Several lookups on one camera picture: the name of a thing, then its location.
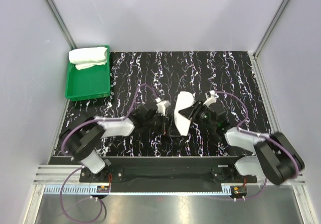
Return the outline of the large white towel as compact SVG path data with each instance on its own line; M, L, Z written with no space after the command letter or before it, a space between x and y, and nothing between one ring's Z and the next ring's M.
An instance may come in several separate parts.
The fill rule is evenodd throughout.
M105 65L108 61L107 47L92 47L74 49L68 54L69 61L77 70L84 70L93 66Z

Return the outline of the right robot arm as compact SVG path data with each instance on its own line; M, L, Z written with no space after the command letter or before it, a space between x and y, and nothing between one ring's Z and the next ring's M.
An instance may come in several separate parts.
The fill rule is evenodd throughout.
M218 103L197 101L179 110L178 115L191 123L206 125L219 141L252 152L252 156L240 158L228 169L228 177L234 182L248 175L264 175L271 183L281 185L305 168L301 156L282 132L270 135L237 128L229 123Z

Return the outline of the small white towel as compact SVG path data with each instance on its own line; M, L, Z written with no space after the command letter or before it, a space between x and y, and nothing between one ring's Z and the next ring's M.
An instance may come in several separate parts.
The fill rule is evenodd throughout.
M181 91L178 94L175 110L174 110L174 123L181 136L187 136L190 128L189 113L186 110L193 106L195 99L192 93Z

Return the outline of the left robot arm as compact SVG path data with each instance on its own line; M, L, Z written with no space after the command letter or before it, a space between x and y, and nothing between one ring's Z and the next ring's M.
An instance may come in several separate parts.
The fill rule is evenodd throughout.
M90 117L79 129L67 128L59 136L62 152L85 166L82 174L92 182L102 182L109 172L109 161L104 161L96 151L98 143L109 137L127 137L132 134L152 132L158 135L179 137L188 131L188 122L176 110L167 114L167 107L159 104L155 108L140 106L132 111L127 118Z

